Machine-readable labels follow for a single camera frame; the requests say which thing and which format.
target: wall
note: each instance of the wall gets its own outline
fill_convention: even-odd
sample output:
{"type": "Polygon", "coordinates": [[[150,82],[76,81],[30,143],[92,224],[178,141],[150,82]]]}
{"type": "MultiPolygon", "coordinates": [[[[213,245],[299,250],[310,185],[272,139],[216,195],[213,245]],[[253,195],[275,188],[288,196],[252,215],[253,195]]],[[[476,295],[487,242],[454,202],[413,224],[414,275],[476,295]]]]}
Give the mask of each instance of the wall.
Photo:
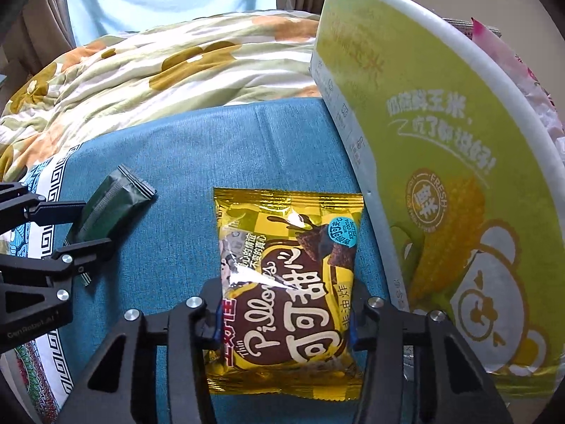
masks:
{"type": "Polygon", "coordinates": [[[539,0],[414,0],[439,16],[480,20],[502,39],[550,92],[565,121],[565,40],[539,0]]]}

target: silver bolt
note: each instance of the silver bolt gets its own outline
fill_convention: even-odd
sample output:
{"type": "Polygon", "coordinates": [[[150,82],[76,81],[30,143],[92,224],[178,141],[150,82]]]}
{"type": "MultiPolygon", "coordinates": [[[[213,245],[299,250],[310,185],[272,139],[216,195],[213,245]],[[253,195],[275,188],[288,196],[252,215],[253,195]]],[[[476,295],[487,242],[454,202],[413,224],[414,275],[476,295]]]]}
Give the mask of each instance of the silver bolt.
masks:
{"type": "Polygon", "coordinates": [[[432,311],[429,313],[429,318],[434,322],[443,322],[445,320],[445,313],[442,311],[432,311]]]}
{"type": "Polygon", "coordinates": [[[199,307],[202,304],[202,298],[200,296],[191,296],[186,300],[186,305],[192,309],[199,307]]]}
{"type": "Polygon", "coordinates": [[[67,301],[69,299],[69,292],[62,288],[57,291],[57,298],[61,301],[67,301]]]}
{"type": "Polygon", "coordinates": [[[128,309],[124,314],[124,319],[131,322],[136,320],[140,315],[141,313],[137,309],[128,309]]]}
{"type": "Polygon", "coordinates": [[[385,300],[383,300],[380,296],[372,296],[369,298],[369,306],[374,307],[375,309],[379,307],[383,307],[385,305],[385,300]]]}

